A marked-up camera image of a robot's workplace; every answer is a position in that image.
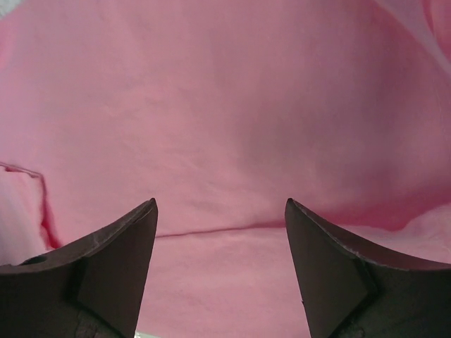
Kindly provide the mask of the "pink t-shirt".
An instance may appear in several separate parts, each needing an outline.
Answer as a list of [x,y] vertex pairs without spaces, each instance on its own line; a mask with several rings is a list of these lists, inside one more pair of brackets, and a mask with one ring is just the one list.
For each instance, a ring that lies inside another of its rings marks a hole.
[[307,337],[289,198],[450,261],[450,2],[24,1],[1,161],[63,242],[157,200],[140,330]]

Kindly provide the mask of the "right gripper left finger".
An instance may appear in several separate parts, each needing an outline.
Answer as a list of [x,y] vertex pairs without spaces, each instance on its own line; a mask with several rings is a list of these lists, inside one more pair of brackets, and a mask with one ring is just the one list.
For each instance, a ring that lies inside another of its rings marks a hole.
[[1,266],[2,337],[134,337],[156,234],[150,199],[20,265]]

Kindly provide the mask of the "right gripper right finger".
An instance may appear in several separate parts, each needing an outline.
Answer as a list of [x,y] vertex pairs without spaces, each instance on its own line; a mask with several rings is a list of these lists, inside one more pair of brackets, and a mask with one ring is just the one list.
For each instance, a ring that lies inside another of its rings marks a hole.
[[285,224],[313,338],[450,336],[450,265],[371,242],[289,199]]

